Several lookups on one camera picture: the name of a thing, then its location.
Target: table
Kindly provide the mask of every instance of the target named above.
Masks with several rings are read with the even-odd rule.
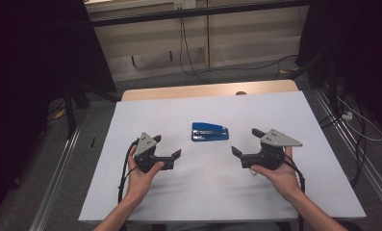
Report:
[[[234,94],[245,91],[247,95]],[[94,173],[80,221],[102,220],[117,203],[117,186],[129,144],[141,132],[162,135],[156,155],[182,149],[174,170],[161,171],[131,222],[269,221],[297,218],[295,209],[231,153],[260,149],[251,128],[275,128],[304,145],[294,160],[306,177],[307,194],[334,218],[365,216],[301,91],[293,81],[129,90],[115,116]],[[192,142],[191,123],[229,128],[228,141]]]

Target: power outlet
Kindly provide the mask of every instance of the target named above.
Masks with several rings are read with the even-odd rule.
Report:
[[[173,2],[173,10],[184,10],[184,9],[195,9],[196,0],[185,0],[185,1],[175,1]]]
[[[352,112],[344,112],[343,113],[343,119],[351,120],[352,119]]]
[[[178,10],[183,10],[185,9],[185,3],[184,1],[175,1],[173,2],[173,10],[178,11]]]
[[[184,5],[185,5],[185,9],[195,9],[196,0],[185,0]]]

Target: finger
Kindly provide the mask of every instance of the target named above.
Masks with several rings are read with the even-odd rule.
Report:
[[[130,168],[130,169],[133,169],[133,168],[137,165],[136,161],[135,161],[134,158],[133,158],[133,155],[134,155],[134,153],[136,152],[136,150],[137,150],[137,146],[134,145],[134,146],[131,148],[131,150],[130,150],[130,154],[129,154],[129,156],[128,156],[128,168]]]
[[[290,157],[291,159],[293,159],[293,148],[291,146],[286,146],[284,147],[285,148],[285,153],[286,153],[286,156]]]
[[[136,150],[137,150],[137,146],[134,144],[134,146],[130,150],[130,156],[133,156]]]
[[[271,175],[271,170],[269,170],[265,167],[262,167],[262,166],[253,165],[253,166],[251,166],[250,169],[254,170],[255,172],[257,172],[260,175],[263,175],[267,178]]]
[[[165,163],[164,162],[158,162],[155,164],[147,174],[151,175],[152,178],[164,167]]]

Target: white cable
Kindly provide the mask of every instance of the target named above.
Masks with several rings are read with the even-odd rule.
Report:
[[[380,133],[380,135],[382,136],[382,131],[380,131],[380,129],[378,129],[372,122],[370,122],[367,118],[359,115],[357,112],[355,112],[355,110],[353,110],[352,108],[350,108],[347,104],[345,104],[345,102],[337,96],[337,98],[350,110],[352,111],[352,113],[356,114],[357,116],[359,116],[360,118],[364,119],[366,122],[368,122],[371,126],[374,127],[374,129],[376,129],[376,131],[378,131]],[[358,132],[355,128],[353,128],[350,124],[349,124],[349,121],[346,119],[346,124],[355,132],[357,133],[358,135],[370,140],[370,141],[382,141],[382,137],[380,139],[373,139],[373,138],[370,138],[370,137],[367,137],[363,134],[361,134],[360,132]]]

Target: stapler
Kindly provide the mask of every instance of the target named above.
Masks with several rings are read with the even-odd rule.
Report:
[[[191,125],[192,141],[224,141],[229,140],[229,130],[220,125],[194,122]]]

